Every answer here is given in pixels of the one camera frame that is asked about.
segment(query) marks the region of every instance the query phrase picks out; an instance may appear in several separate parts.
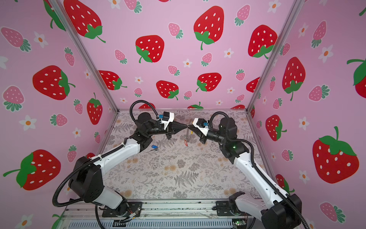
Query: table surface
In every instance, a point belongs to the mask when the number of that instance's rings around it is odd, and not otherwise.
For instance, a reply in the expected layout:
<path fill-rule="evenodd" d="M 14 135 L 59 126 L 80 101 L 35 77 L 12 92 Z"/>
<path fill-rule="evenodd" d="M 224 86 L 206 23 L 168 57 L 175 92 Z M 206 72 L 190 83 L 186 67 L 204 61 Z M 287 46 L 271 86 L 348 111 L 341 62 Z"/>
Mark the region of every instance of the table surface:
<path fill-rule="evenodd" d="M 167 111 L 175 113 L 175 121 L 188 124 L 194 118 L 207 120 L 217 110 Z M 134 117 L 142 112 L 149 112 L 155 117 L 152 110 L 135 110 Z M 245 111 L 225 112 L 235 120 L 238 137 L 253 143 L 254 158 L 264 168 Z M 215 128 L 218 128 L 221 118 L 220 115 L 215 117 Z M 104 152 L 122 143 L 135 129 L 129 111 L 120 111 Z M 105 186 L 128 199 L 227 199 L 238 191 L 260 198 L 246 176 L 223 156 L 218 143 L 208 140 L 202 144 L 198 136 L 189 131 L 186 146 L 186 134 L 187 130 L 182 130 L 171 140 L 167 140 L 165 135 L 152 136 L 153 141 L 147 149 L 127 158 L 103 177 Z M 152 145 L 158 146 L 159 150 L 153 150 Z"/>

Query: white flower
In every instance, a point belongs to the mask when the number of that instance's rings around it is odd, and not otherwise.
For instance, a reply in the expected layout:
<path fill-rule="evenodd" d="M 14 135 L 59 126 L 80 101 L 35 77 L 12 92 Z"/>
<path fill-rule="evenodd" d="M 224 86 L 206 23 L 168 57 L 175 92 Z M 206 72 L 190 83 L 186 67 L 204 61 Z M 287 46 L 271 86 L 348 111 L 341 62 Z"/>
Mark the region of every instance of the white flower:
<path fill-rule="evenodd" d="M 30 119 L 29 115 L 25 116 L 25 120 L 21 120 L 19 121 L 20 124 L 24 125 L 24 131 L 26 131 L 27 129 L 31 128 L 31 129 L 35 129 L 36 126 L 34 125 L 36 123 L 37 119 Z"/>
<path fill-rule="evenodd" d="M 26 216 L 26 215 L 23 215 L 22 216 L 22 221 L 20 223 L 18 223 L 15 228 L 16 229 L 24 229 L 25 227 L 28 227 L 30 225 L 32 225 L 32 219 L 33 217 L 33 214 L 29 215 L 29 216 Z"/>
<path fill-rule="evenodd" d="M 111 8 L 117 8 L 120 10 L 119 8 L 119 3 L 121 2 L 121 0 L 108 0 L 111 3 Z"/>
<path fill-rule="evenodd" d="M 67 188 L 64 189 L 64 192 L 66 192 L 66 195 L 68 195 L 69 192 L 72 192 L 72 190 L 69 186 L 67 186 Z"/>
<path fill-rule="evenodd" d="M 304 184 L 306 184 L 306 181 L 310 180 L 310 178 L 306 175 L 306 171 L 299 170 L 299 172 L 300 172 L 299 179 L 301 179 L 304 182 Z"/>
<path fill-rule="evenodd" d="M 76 128 L 75 128 L 75 130 L 74 130 L 72 133 L 75 135 L 75 138 L 77 138 L 77 137 L 81 137 L 80 132 L 81 132 L 81 130 L 79 130 L 79 129 L 76 127 Z"/>
<path fill-rule="evenodd" d="M 86 79 L 90 79 L 90 72 L 89 72 L 89 70 L 86 70 L 86 71 L 84 72 L 84 74 L 85 74 L 85 78 L 86 78 Z"/>
<path fill-rule="evenodd" d="M 303 128 L 304 130 L 306 130 L 306 127 L 310 124 L 309 122 L 306 121 L 306 117 L 304 117 L 303 119 L 299 118 L 299 128 Z"/>
<path fill-rule="evenodd" d="M 138 82 L 138 84 L 141 84 L 141 82 L 143 82 L 143 80 L 141 79 L 141 77 L 135 77 L 135 82 Z"/>
<path fill-rule="evenodd" d="M 267 12 L 273 12 L 275 13 L 277 10 L 277 7 L 279 7 L 281 5 L 281 3 L 278 2 L 278 0 L 274 0 L 274 1 L 270 1 L 269 3 L 269 9 Z"/>
<path fill-rule="evenodd" d="M 36 36 L 34 38 L 34 41 L 39 43 L 42 48 L 44 48 L 45 45 L 48 45 L 47 41 L 45 40 L 45 36 L 43 34 L 39 35 L 36 31 L 34 31 L 34 35 Z"/>
<path fill-rule="evenodd" d="M 4 56 L 0 56 L 0 68 L 6 69 L 5 62 L 8 61 L 8 58 Z"/>
<path fill-rule="evenodd" d="M 233 93 L 235 91 L 235 89 L 233 89 L 232 87 L 228 89 L 228 93 Z"/>
<path fill-rule="evenodd" d="M 302 25 L 301 28 L 299 28 L 299 37 L 303 37 L 305 36 L 305 31 L 307 30 L 309 26 L 306 25 L 306 23 L 304 22 L 304 24 Z"/>
<path fill-rule="evenodd" d="M 305 220 L 306 220 L 307 224 L 309 225 L 309 227 L 310 227 L 311 229 L 316 229 L 316 228 L 314 227 L 314 221 L 310 221 L 310 220 L 308 220 L 308 219 L 305 219 Z"/>
<path fill-rule="evenodd" d="M 333 56 L 333 52 L 331 52 L 333 48 L 333 45 L 329 46 L 328 48 L 324 47 L 321 51 L 322 54 L 320 54 L 318 59 L 323 59 L 323 63 L 326 62 L 326 60 L 328 59 L 328 57 Z"/>
<path fill-rule="evenodd" d="M 319 4 L 323 3 L 323 6 L 325 6 L 326 2 L 328 2 L 328 0 L 320 0 Z"/>
<path fill-rule="evenodd" d="M 273 161 L 275 161 L 275 160 L 276 160 L 275 153 L 271 153 L 271 158 L 272 158 L 272 160 L 273 160 Z"/>
<path fill-rule="evenodd" d="M 229 48 L 227 51 L 224 51 L 225 56 L 224 57 L 229 57 L 231 58 L 231 55 L 234 53 L 233 51 L 231 51 L 231 48 Z"/>
<path fill-rule="evenodd" d="M 191 67 L 192 62 L 189 61 L 189 59 L 187 59 L 186 61 L 183 61 L 184 67 Z"/>

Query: black cable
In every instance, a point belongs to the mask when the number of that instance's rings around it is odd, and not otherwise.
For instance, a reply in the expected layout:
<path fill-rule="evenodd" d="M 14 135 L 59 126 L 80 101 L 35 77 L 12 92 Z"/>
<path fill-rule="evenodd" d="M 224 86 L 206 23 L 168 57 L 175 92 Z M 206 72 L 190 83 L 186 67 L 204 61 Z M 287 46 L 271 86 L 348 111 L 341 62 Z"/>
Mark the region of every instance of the black cable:
<path fill-rule="evenodd" d="M 107 153 L 105 153 L 105 154 L 103 154 L 101 157 L 102 158 L 104 158 L 104 157 L 106 157 L 106 156 L 108 156 L 108 155 L 110 155 L 110 154 L 112 154 L 112 153 L 114 153 L 114 152 L 116 152 L 116 151 L 118 151 L 119 149 L 121 149 L 122 147 L 124 147 L 124 145 L 120 145 L 120 146 L 118 146 L 117 148 L 115 148 L 115 149 L 113 149 L 113 150 L 111 150 L 111 151 L 109 151 L 109 152 L 107 152 Z M 77 202 L 80 202 L 80 201 L 82 201 L 82 199 L 81 198 L 78 198 L 78 199 L 76 199 L 76 200 L 71 200 L 71 201 L 68 201 L 68 202 L 65 202 L 65 203 L 59 203 L 58 201 L 57 201 L 57 199 L 58 199 L 58 197 L 59 197 L 59 194 L 60 194 L 60 192 L 61 192 L 61 190 L 62 190 L 62 188 L 65 186 L 65 184 L 67 183 L 67 181 L 69 181 L 77 172 L 79 172 L 79 171 L 81 171 L 82 169 L 85 169 L 86 167 L 88 167 L 89 165 L 91 165 L 91 164 L 93 164 L 94 162 L 97 162 L 97 161 L 99 161 L 101 158 L 100 157 L 97 157 L 97 158 L 95 158 L 95 159 L 93 159 L 93 160 L 90 160 L 90 161 L 88 161 L 88 162 L 86 162 L 85 164 L 83 164 L 82 166 L 80 166 L 79 168 L 77 168 L 77 169 L 75 169 L 74 171 L 72 171 L 62 182 L 61 182 L 61 184 L 58 186 L 58 188 L 56 189 L 56 191 L 55 191 L 55 193 L 54 193 L 54 195 L 53 195 L 53 197 L 52 197 L 52 204 L 53 204 L 53 206 L 55 206 L 55 207 L 65 207 L 65 206 L 67 206 L 67 205 L 70 205 L 70 204 L 74 204 L 74 203 L 77 203 Z"/>
<path fill-rule="evenodd" d="M 248 229 L 252 229 L 252 227 L 254 226 L 255 220 L 256 220 L 256 218 L 253 217 L 252 223 L 250 224 Z"/>
<path fill-rule="evenodd" d="M 304 228 L 305 229 L 310 229 L 309 228 L 309 225 L 307 224 L 306 220 L 304 219 L 304 217 L 301 215 L 301 213 L 299 212 L 299 210 L 287 199 L 287 197 L 285 197 L 278 188 L 276 188 L 272 182 L 270 182 L 270 180 L 267 179 L 267 177 L 259 170 L 259 168 L 257 167 L 256 163 L 254 162 L 254 147 L 252 145 L 251 142 L 245 140 L 245 139 L 230 139 L 229 138 L 229 131 L 228 131 L 228 127 L 229 127 L 229 123 L 230 123 L 230 120 L 229 120 L 229 116 L 222 112 L 222 111 L 217 111 L 215 112 L 211 118 L 210 118 L 210 121 L 209 121 L 209 127 L 212 127 L 212 121 L 213 121 L 213 118 L 216 116 L 216 115 L 223 115 L 225 116 L 226 120 L 227 120 L 227 124 L 226 124 L 226 128 L 225 128 L 225 137 L 228 141 L 242 141 L 242 142 L 245 142 L 247 143 L 249 146 L 250 146 L 250 162 L 252 163 L 252 166 L 253 168 L 259 173 L 259 175 L 266 181 L 266 183 L 274 190 L 274 192 L 276 194 L 278 194 L 284 201 L 285 203 L 295 212 L 295 214 L 300 218 L 302 224 L 304 225 Z"/>
<path fill-rule="evenodd" d="M 145 103 L 145 104 L 149 105 L 149 107 L 151 107 L 151 109 L 153 109 L 153 112 L 154 112 L 154 113 L 155 113 L 155 115 L 156 115 L 156 119 L 158 119 L 158 118 L 159 118 L 158 112 L 156 112 L 155 108 L 151 105 L 151 103 L 149 103 L 148 101 L 145 101 L 145 100 L 137 100 L 137 101 L 134 101 L 134 102 L 131 104 L 131 106 L 130 106 L 130 116 L 131 116 L 131 118 L 132 118 L 132 121 L 133 121 L 133 122 L 135 122 L 135 121 L 136 121 L 136 119 L 134 118 L 134 115 L 132 114 L 132 108 L 133 108 L 136 104 L 138 104 L 138 103 Z"/>
<path fill-rule="evenodd" d="M 97 218 L 97 222 L 98 225 L 101 229 L 105 229 L 105 227 L 103 227 L 102 222 L 99 219 L 99 215 L 98 215 L 98 205 L 95 205 L 95 217 Z"/>

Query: strawberry wallpaper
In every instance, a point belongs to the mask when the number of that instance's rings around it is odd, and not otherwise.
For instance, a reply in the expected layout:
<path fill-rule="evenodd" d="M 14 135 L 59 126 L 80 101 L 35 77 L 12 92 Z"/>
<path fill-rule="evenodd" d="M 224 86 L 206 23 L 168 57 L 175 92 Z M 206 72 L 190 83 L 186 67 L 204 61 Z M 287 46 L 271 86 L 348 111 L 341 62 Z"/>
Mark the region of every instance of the strawberry wallpaper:
<path fill-rule="evenodd" d="M 97 153 L 114 113 L 47 0 L 0 10 L 1 227 L 54 229 L 54 191 Z M 64 188 L 59 201 L 69 198 Z"/>
<path fill-rule="evenodd" d="M 244 108 L 293 0 L 64 0 L 119 108 Z"/>
<path fill-rule="evenodd" d="M 365 7 L 306 1 L 251 111 L 313 229 L 364 225 Z"/>

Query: red strawberry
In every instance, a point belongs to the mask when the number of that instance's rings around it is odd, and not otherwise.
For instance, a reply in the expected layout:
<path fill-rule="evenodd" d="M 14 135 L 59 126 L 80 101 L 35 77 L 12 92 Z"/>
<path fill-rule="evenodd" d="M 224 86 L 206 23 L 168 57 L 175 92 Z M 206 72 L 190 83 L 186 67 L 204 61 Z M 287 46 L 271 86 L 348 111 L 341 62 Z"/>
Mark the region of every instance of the red strawberry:
<path fill-rule="evenodd" d="M 139 107 L 139 109 L 151 109 L 151 107 L 149 107 L 149 105 L 144 103 L 142 106 Z"/>
<path fill-rule="evenodd" d="M 294 155 L 292 154 L 292 152 L 290 150 L 286 150 L 286 149 L 284 151 L 282 151 L 281 156 L 287 162 L 294 158 Z"/>
<path fill-rule="evenodd" d="M 237 17 L 235 18 L 236 26 L 241 26 L 242 24 L 244 24 L 244 21 L 249 17 L 249 12 L 250 12 L 250 5 L 248 4 L 240 8 L 240 10 L 238 10 L 238 12 L 236 13 Z"/>
<path fill-rule="evenodd" d="M 278 185 L 283 188 L 288 194 L 290 194 L 290 192 L 294 192 L 295 189 L 292 189 L 292 191 L 290 191 L 290 188 L 288 186 L 287 181 L 285 180 L 285 178 L 281 175 L 281 174 L 277 174 L 276 175 L 276 181 L 278 183 Z"/>
<path fill-rule="evenodd" d="M 67 159 L 71 163 L 76 158 L 76 146 L 72 145 L 69 148 L 69 152 L 67 153 Z"/>
<path fill-rule="evenodd" d="M 179 25 L 175 23 L 169 23 L 168 25 L 170 35 L 177 39 L 181 39 L 183 37 L 183 30 L 180 29 Z"/>
<path fill-rule="evenodd" d="M 61 170 L 61 163 L 48 151 L 39 149 L 26 156 L 20 169 L 12 170 L 3 174 L 7 176 L 10 173 L 19 171 L 16 176 L 16 182 L 25 190 L 35 190 L 45 185 L 48 181 L 54 179 Z"/>
<path fill-rule="evenodd" d="M 82 114 L 83 113 L 83 104 L 80 103 L 80 100 L 78 99 L 75 99 L 74 100 L 74 106 L 75 106 L 75 111 L 78 113 L 78 114 Z"/>
<path fill-rule="evenodd" d="M 256 79 L 254 79 L 254 80 L 252 80 L 252 81 L 250 81 L 248 84 L 247 84 L 247 91 L 249 91 L 249 92 L 253 92 L 254 93 L 254 90 L 255 90 L 255 88 L 257 87 L 257 84 L 258 84 L 258 81 L 259 81 L 259 78 L 260 77 L 258 77 L 258 78 L 256 78 Z"/>
<path fill-rule="evenodd" d="M 280 50 L 280 55 L 284 56 L 286 55 L 286 53 L 290 50 L 290 44 L 286 43 L 284 46 L 282 46 L 281 50 Z"/>
<path fill-rule="evenodd" d="M 255 114 L 255 108 L 254 108 L 254 105 L 253 105 L 253 109 L 250 111 L 250 114 L 251 114 L 252 118 L 254 118 L 254 114 Z"/>
<path fill-rule="evenodd" d="M 278 98 L 278 99 L 275 99 L 272 107 L 277 110 L 278 108 L 280 108 L 281 105 L 282 105 L 282 99 Z"/>
<path fill-rule="evenodd" d="M 196 92 L 198 89 L 201 89 L 204 92 L 212 91 L 220 83 L 221 78 L 219 73 L 205 73 L 200 75 L 197 79 L 197 86 L 199 86 L 199 88 L 197 88 Z"/>
<path fill-rule="evenodd" d="M 209 45 L 218 41 L 224 30 L 224 10 L 213 6 L 204 12 L 194 23 L 193 31 L 197 40 Z"/>
<path fill-rule="evenodd" d="M 257 122 L 257 128 L 258 129 L 260 129 L 262 127 L 262 121 L 261 120 L 259 120 L 258 122 Z"/>
<path fill-rule="evenodd" d="M 94 138 L 95 138 L 95 142 L 99 144 L 100 143 L 100 134 L 98 131 L 94 133 Z"/>
<path fill-rule="evenodd" d="M 89 115 L 89 119 L 93 125 L 97 125 L 100 117 L 102 116 L 103 107 L 99 100 L 94 93 L 94 98 L 91 98 L 86 105 L 86 110 Z"/>
<path fill-rule="evenodd" d="M 265 58 L 267 53 L 272 51 L 274 44 L 277 41 L 277 33 L 266 25 L 258 26 L 252 33 L 249 41 L 248 54 L 252 57 Z"/>
<path fill-rule="evenodd" d="M 33 76 L 34 88 L 42 94 L 56 100 L 65 99 L 69 92 L 68 78 L 57 66 L 47 66 Z"/>
<path fill-rule="evenodd" d="M 333 206 L 328 202 L 324 202 L 319 205 L 319 208 L 333 222 L 338 220 L 340 223 L 344 223 L 346 221 L 344 219 L 346 216 L 343 214 L 343 211 L 335 205 Z"/>
<path fill-rule="evenodd" d="M 9 86 L 3 93 L 5 108 L 11 112 L 19 111 L 23 108 L 24 96 L 20 89 L 16 86 Z"/>
<path fill-rule="evenodd" d="M 276 78 L 274 76 L 272 76 L 271 83 L 269 83 L 269 90 L 273 91 L 273 89 L 275 88 L 275 85 L 276 85 Z"/>
<path fill-rule="evenodd" d="M 187 109 L 203 109 L 203 107 L 201 107 L 201 102 L 199 102 L 198 105 L 191 105 L 189 107 L 187 107 Z"/>
<path fill-rule="evenodd" d="M 142 89 L 141 88 L 136 88 L 134 90 L 134 93 L 135 93 L 135 96 L 141 97 L 141 95 L 142 95 Z"/>
<path fill-rule="evenodd" d="M 124 0 L 127 8 L 129 10 L 133 10 L 135 14 L 139 14 L 142 11 L 142 6 L 140 5 L 139 1 L 136 0 Z"/>
<path fill-rule="evenodd" d="M 172 75 L 175 75 L 175 76 L 180 75 L 180 71 L 178 70 L 178 68 L 173 65 L 169 65 L 168 70 L 169 70 L 169 73 Z"/>
<path fill-rule="evenodd" d="M 243 69 L 239 69 L 238 71 L 236 71 L 236 78 L 239 80 L 239 81 L 242 81 L 245 77 L 245 73 L 244 73 L 244 70 Z"/>
<path fill-rule="evenodd" d="M 126 88 L 127 86 L 122 86 L 121 78 L 114 72 L 99 70 L 102 79 L 109 90 L 118 90 L 121 87 Z"/>
<path fill-rule="evenodd" d="M 67 123 L 67 118 L 63 114 L 58 114 L 57 116 L 54 114 L 51 116 L 51 124 L 54 126 L 63 126 Z"/>
<path fill-rule="evenodd" d="M 93 153 L 88 153 L 88 154 L 86 155 L 86 158 L 87 158 L 87 159 L 90 159 L 90 158 L 92 158 L 92 157 L 95 157 L 95 154 L 93 154 Z"/>
<path fill-rule="evenodd" d="M 356 92 L 366 98 L 366 60 L 352 59 L 348 60 L 347 64 L 352 62 L 362 62 L 353 74 L 353 85 L 355 86 Z"/>
<path fill-rule="evenodd" d="M 282 88 L 287 94 L 292 93 L 290 101 L 294 96 L 294 91 L 300 89 L 305 80 L 305 68 L 297 57 L 292 57 L 286 66 L 282 79 Z"/>
<path fill-rule="evenodd" d="M 164 41 L 158 35 L 139 37 L 136 40 L 136 51 L 146 62 L 158 62 L 164 51 Z"/>
<path fill-rule="evenodd" d="M 321 99 L 325 99 L 329 95 L 329 91 L 330 89 L 327 85 L 321 87 L 318 85 L 309 93 L 309 99 L 318 102 Z"/>
<path fill-rule="evenodd" d="M 244 105 L 239 104 L 239 105 L 237 105 L 237 106 L 232 107 L 231 109 L 245 109 L 245 106 L 244 106 Z"/>
<path fill-rule="evenodd" d="M 186 91 L 184 93 L 184 99 L 189 100 L 192 97 L 192 91 Z"/>
<path fill-rule="evenodd" d="M 358 158 L 351 146 L 338 141 L 337 138 L 324 136 L 316 140 L 313 145 L 313 157 L 319 177 L 330 184 L 337 183 L 352 176 L 359 166 Z"/>
<path fill-rule="evenodd" d="M 236 97 L 235 102 L 240 103 L 244 99 L 244 97 L 245 97 L 244 94 L 239 95 L 238 97 Z"/>
<path fill-rule="evenodd" d="M 212 61 L 212 53 L 207 53 L 202 57 L 201 65 L 206 67 Z"/>
<path fill-rule="evenodd" d="M 65 59 L 66 61 L 69 63 L 70 66 L 74 66 L 75 63 L 75 58 L 72 55 L 71 49 L 69 49 L 69 47 L 65 48 Z"/>
<path fill-rule="evenodd" d="M 325 36 L 326 33 L 326 21 L 322 21 L 317 29 L 314 31 L 313 40 L 311 41 L 311 47 L 316 48 L 320 45 L 321 39 Z"/>
<path fill-rule="evenodd" d="M 266 120 L 266 130 L 273 141 L 280 139 L 281 132 L 287 132 L 282 130 L 282 122 L 278 115 L 272 115 Z"/>
<path fill-rule="evenodd" d="M 156 82 L 156 88 L 159 91 L 159 94 L 166 98 L 166 99 L 172 99 L 174 97 L 177 98 L 178 100 L 178 93 L 179 93 L 179 87 L 178 85 L 168 82 L 168 81 L 164 81 L 164 80 L 160 80 L 158 82 Z"/>
<path fill-rule="evenodd" d="M 62 29 L 63 31 L 66 31 L 64 25 L 61 23 L 59 17 L 57 16 L 55 11 L 53 10 L 53 8 L 52 8 L 51 4 L 49 3 L 49 1 L 48 0 L 43 0 L 43 3 L 45 5 L 45 9 L 46 9 L 48 15 L 50 15 L 51 18 L 52 18 L 51 23 L 50 23 L 51 29 L 53 29 L 52 23 L 53 23 L 53 21 L 55 21 L 55 24 L 57 25 L 58 28 Z"/>
<path fill-rule="evenodd" d="M 23 52 L 29 52 L 31 50 L 31 45 L 29 44 L 27 39 L 23 39 L 23 36 L 20 32 L 10 29 L 7 27 L 1 27 L 1 33 L 5 37 L 5 39 L 16 48 L 20 48 Z"/>
<path fill-rule="evenodd" d="M 102 22 L 89 7 L 78 0 L 64 0 L 64 7 L 78 34 L 90 39 L 102 34 Z"/>
<path fill-rule="evenodd" d="M 119 51 L 118 49 L 115 50 L 115 57 L 121 64 L 127 64 L 127 59 L 123 52 Z"/>

